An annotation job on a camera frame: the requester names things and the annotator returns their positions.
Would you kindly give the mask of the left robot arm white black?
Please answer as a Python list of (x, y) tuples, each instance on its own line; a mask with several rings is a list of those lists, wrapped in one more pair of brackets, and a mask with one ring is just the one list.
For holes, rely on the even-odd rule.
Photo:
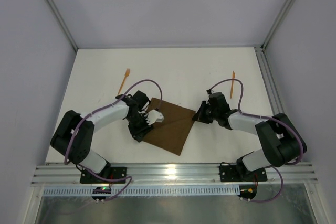
[(91, 149), (93, 135), (114, 121), (127, 120), (132, 138), (141, 142), (153, 129), (147, 115), (142, 112), (147, 103), (149, 98), (146, 94), (137, 91), (87, 119), (84, 119), (83, 114), (67, 111), (51, 138), (50, 146), (71, 163), (104, 176), (105, 170), (109, 168), (108, 161)]

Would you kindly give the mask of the brown cloth napkin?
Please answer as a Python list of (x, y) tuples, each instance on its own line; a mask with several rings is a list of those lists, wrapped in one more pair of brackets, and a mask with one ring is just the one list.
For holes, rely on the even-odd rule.
[(157, 98), (152, 98), (148, 110), (158, 106), (164, 120), (154, 123), (153, 130), (146, 134), (143, 141), (180, 156), (194, 124), (192, 117), (196, 112)]

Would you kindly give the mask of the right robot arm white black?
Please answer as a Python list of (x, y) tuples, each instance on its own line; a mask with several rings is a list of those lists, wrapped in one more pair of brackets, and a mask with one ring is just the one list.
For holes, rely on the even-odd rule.
[(220, 165), (222, 182), (251, 182), (258, 176), (266, 181), (266, 167), (288, 165), (307, 151), (306, 143), (285, 114), (253, 116), (233, 110), (221, 92), (209, 94), (192, 120), (205, 124), (216, 121), (228, 130), (247, 132), (259, 139), (261, 149), (242, 156), (234, 165)]

